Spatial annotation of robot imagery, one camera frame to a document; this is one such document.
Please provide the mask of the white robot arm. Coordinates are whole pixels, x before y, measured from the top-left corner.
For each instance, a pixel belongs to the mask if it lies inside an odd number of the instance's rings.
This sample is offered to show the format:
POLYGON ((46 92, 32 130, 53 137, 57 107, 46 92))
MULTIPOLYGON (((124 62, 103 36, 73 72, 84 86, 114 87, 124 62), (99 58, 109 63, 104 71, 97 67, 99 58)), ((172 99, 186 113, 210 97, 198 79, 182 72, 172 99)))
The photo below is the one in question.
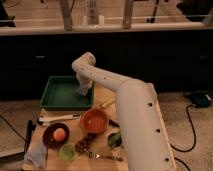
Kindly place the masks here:
POLYGON ((151 83, 95 66, 84 53, 72 63, 80 84, 93 80, 115 92, 122 141, 129 171, 176 171, 174 155, 151 83))

